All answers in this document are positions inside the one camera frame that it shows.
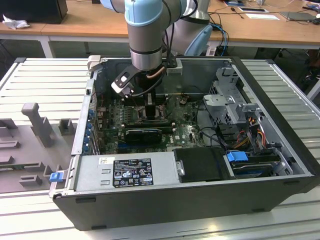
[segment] robotic arm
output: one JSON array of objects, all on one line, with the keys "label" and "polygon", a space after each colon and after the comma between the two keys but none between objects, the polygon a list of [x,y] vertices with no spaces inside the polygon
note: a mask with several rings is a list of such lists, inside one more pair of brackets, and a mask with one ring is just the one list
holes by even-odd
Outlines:
[{"label": "robotic arm", "polygon": [[[125,98],[144,96],[145,102],[152,102],[154,88],[166,74],[171,50],[198,56],[212,32],[208,15],[210,0],[101,0],[101,3],[117,13],[124,13],[127,22],[132,65],[111,84],[114,91]],[[133,79],[142,88],[141,93],[134,93],[130,83]]]}]

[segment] smartphone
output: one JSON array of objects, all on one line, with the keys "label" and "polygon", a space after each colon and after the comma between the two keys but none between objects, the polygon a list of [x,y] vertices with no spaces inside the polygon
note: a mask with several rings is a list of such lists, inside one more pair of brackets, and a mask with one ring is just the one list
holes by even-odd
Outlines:
[{"label": "smartphone", "polygon": [[254,7],[238,7],[242,12],[247,13],[268,13],[268,11],[264,8],[254,8]]}]

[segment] black computer case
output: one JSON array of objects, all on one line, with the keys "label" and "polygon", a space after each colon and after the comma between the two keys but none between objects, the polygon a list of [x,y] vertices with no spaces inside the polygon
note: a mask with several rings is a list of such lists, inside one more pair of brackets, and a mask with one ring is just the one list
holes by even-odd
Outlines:
[{"label": "black computer case", "polygon": [[0,0],[3,15],[30,23],[60,24],[68,11],[66,0]]}]

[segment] blue cable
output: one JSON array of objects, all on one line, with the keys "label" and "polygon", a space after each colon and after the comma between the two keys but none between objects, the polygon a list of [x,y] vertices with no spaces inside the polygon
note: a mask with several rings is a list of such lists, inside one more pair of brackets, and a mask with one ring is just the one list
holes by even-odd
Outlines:
[{"label": "blue cable", "polygon": [[210,23],[214,28],[217,28],[220,30],[220,32],[223,34],[223,38],[224,38],[224,47],[223,47],[223,51],[221,53],[221,56],[223,56],[225,54],[225,51],[227,49],[227,35],[226,32],[218,25],[214,24],[214,23]]}]

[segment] power supply label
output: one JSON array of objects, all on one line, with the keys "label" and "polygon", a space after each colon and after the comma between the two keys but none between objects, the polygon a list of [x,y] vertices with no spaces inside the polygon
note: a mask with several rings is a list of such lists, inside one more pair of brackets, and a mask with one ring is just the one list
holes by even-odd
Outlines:
[{"label": "power supply label", "polygon": [[151,159],[113,161],[113,186],[115,188],[148,186],[154,184]]}]

